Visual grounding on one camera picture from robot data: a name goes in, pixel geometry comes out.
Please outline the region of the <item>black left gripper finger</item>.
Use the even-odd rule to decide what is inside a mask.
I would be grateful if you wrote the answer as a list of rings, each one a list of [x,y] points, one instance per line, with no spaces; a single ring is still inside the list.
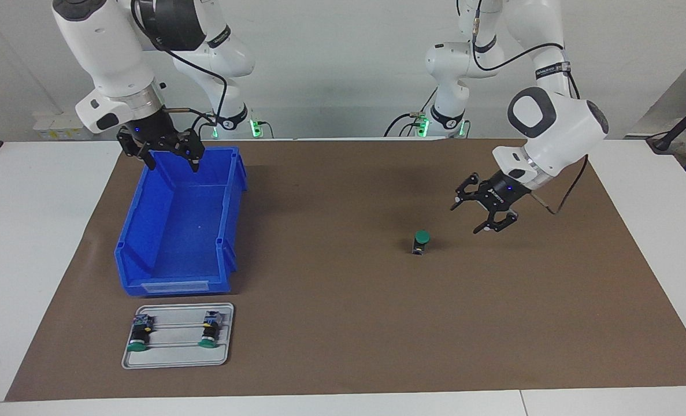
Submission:
[[[496,214],[505,214],[504,218],[501,220],[496,219]],[[517,221],[519,216],[517,213],[515,213],[512,210],[508,211],[488,211],[487,218],[485,221],[483,221],[482,224],[477,225],[474,230],[473,234],[478,234],[482,231],[493,231],[493,232],[500,232],[501,230],[506,229],[506,227],[511,226],[513,223]]]
[[[459,208],[466,201],[475,201],[485,209],[483,205],[483,197],[481,194],[482,180],[478,173],[472,173],[468,176],[455,190],[454,203],[450,207],[450,211]]]

